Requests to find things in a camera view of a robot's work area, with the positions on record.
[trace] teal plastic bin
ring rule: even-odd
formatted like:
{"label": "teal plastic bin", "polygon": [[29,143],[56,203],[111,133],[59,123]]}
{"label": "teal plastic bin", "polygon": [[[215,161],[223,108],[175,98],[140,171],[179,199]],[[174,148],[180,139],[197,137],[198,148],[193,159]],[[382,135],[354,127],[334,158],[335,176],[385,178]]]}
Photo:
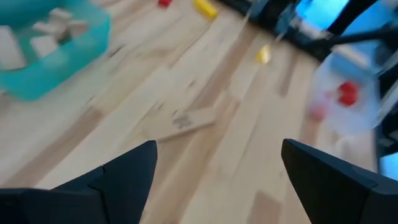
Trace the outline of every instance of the teal plastic bin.
{"label": "teal plastic bin", "polygon": [[[88,22],[90,29],[52,54],[38,59],[30,39],[43,34],[33,31],[31,26],[37,21],[46,21],[48,13],[55,7],[72,12],[73,20]],[[0,87],[22,100],[35,100],[105,52],[110,17],[85,0],[14,0],[0,2],[0,25],[13,28],[28,63],[20,70],[0,69]]]}

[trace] red toy block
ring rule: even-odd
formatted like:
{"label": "red toy block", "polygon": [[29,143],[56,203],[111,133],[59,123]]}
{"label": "red toy block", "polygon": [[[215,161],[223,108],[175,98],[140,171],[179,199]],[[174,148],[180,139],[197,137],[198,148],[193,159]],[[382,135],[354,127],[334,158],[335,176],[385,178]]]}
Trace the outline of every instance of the red toy block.
{"label": "red toy block", "polygon": [[341,96],[338,98],[338,101],[345,107],[352,106],[358,101],[358,92],[353,92],[353,93],[343,92]]}
{"label": "red toy block", "polygon": [[157,3],[160,7],[168,7],[173,0],[159,0]]}
{"label": "red toy block", "polygon": [[352,81],[347,81],[341,84],[338,88],[343,93],[356,93],[358,92],[358,86]]}

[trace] wooden floor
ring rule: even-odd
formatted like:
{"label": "wooden floor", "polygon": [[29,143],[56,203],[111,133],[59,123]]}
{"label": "wooden floor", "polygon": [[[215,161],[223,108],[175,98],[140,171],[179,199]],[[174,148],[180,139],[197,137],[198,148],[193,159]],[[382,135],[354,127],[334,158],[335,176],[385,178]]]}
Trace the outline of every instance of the wooden floor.
{"label": "wooden floor", "polygon": [[113,18],[108,53],[38,101],[1,99],[2,187],[50,189],[140,145],[150,121],[207,107],[214,125],[158,142],[141,223],[308,224],[282,140],[361,163],[335,146],[342,136],[306,117],[319,64],[305,53],[280,42],[267,65],[255,62],[273,37],[220,5],[209,21],[191,0],[168,9],[156,0],[96,3]]}

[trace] toy block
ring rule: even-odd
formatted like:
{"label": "toy block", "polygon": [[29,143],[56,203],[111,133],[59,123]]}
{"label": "toy block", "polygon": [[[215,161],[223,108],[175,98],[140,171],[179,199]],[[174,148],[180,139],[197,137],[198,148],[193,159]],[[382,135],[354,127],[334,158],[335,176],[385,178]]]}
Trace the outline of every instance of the toy block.
{"label": "toy block", "polygon": [[89,28],[86,21],[70,21],[68,23],[69,33],[72,38],[77,38],[78,36],[84,34]]}
{"label": "toy block", "polygon": [[213,109],[204,108],[190,111],[177,118],[152,121],[144,127],[144,131],[151,139],[162,141],[211,125],[215,119]]}
{"label": "toy block", "polygon": [[50,23],[56,26],[67,26],[72,14],[66,10],[55,8],[50,12]]}
{"label": "toy block", "polygon": [[344,93],[338,98],[338,102],[345,107],[352,106],[358,101],[358,93]]}
{"label": "toy block", "polygon": [[5,70],[26,67],[26,59],[8,26],[0,26],[0,63]]}
{"label": "toy block", "polygon": [[173,0],[159,0],[157,5],[160,7],[168,7]]}
{"label": "toy block", "polygon": [[52,35],[57,40],[64,39],[67,35],[67,29],[63,27],[57,27],[53,24],[46,24],[44,22],[36,22],[32,29],[43,34]]}
{"label": "toy block", "polygon": [[59,48],[57,41],[52,35],[34,37],[30,40],[30,44],[35,50],[38,58],[43,58]]}
{"label": "toy block", "polygon": [[207,0],[193,0],[193,4],[207,18],[214,19],[218,15],[216,7]]}
{"label": "toy block", "polygon": [[263,46],[256,56],[256,60],[263,64],[266,64],[271,59],[271,48],[270,45]]}
{"label": "toy block", "polygon": [[355,93],[358,92],[359,87],[357,86],[357,84],[355,84],[355,82],[352,81],[347,81],[344,82],[343,84],[341,84],[338,87],[339,91],[345,92],[345,93]]}

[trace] yellow toy block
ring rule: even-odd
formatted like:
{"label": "yellow toy block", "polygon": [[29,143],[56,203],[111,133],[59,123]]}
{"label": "yellow toy block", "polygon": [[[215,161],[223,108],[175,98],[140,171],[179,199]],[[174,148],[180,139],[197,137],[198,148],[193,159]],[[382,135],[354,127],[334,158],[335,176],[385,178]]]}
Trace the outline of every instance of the yellow toy block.
{"label": "yellow toy block", "polygon": [[214,7],[207,0],[193,0],[194,5],[197,9],[206,17],[210,19],[214,19],[218,15],[218,11],[216,7]]}
{"label": "yellow toy block", "polygon": [[256,56],[256,60],[263,64],[266,64],[271,59],[271,48],[269,45],[263,46]]}

